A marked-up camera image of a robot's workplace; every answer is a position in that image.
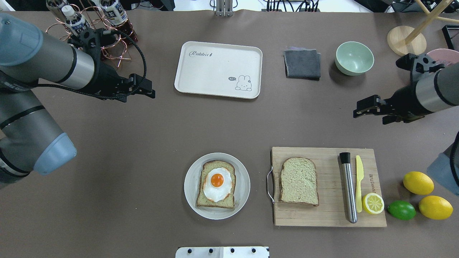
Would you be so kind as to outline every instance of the gray napkin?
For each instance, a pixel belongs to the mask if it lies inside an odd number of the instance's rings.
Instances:
[[[320,79],[320,53],[316,49],[292,48],[284,51],[288,78]]]

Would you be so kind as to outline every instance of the toast with fried egg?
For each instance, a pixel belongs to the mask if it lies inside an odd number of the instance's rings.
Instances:
[[[233,165],[221,160],[205,163],[199,180],[196,206],[234,209],[235,186],[236,174]]]
[[[291,157],[285,160],[279,177],[279,202],[319,206],[317,171],[312,160]]]

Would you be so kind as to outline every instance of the bread slice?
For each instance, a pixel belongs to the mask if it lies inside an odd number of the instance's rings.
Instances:
[[[280,202],[319,206],[317,172],[312,160],[303,157],[285,160],[279,181]]]
[[[233,182],[233,187],[231,188],[231,192],[228,196],[220,200],[218,202],[212,202],[206,198],[204,194],[203,186],[206,181],[206,176],[215,168],[226,168],[231,175],[231,180]],[[236,174],[233,165],[229,164],[228,162],[221,161],[221,160],[213,160],[205,163],[202,166],[201,171],[201,179],[199,180],[199,193],[198,198],[196,199],[196,206],[203,206],[203,207],[219,207],[219,208],[226,208],[226,209],[234,209],[234,189],[236,187]]]

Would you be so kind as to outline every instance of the green lime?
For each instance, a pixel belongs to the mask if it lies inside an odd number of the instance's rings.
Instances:
[[[413,205],[405,201],[394,201],[388,207],[387,211],[397,219],[410,220],[416,215]]]

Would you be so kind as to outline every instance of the lemon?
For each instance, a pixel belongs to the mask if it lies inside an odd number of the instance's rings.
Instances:
[[[408,191],[428,195],[433,191],[433,181],[426,174],[419,171],[411,171],[403,177],[403,185]]]
[[[384,201],[380,195],[369,193],[362,198],[362,208],[370,214],[379,214],[384,210]]]
[[[430,219],[447,219],[453,213],[453,206],[440,196],[426,196],[419,202],[419,211]]]

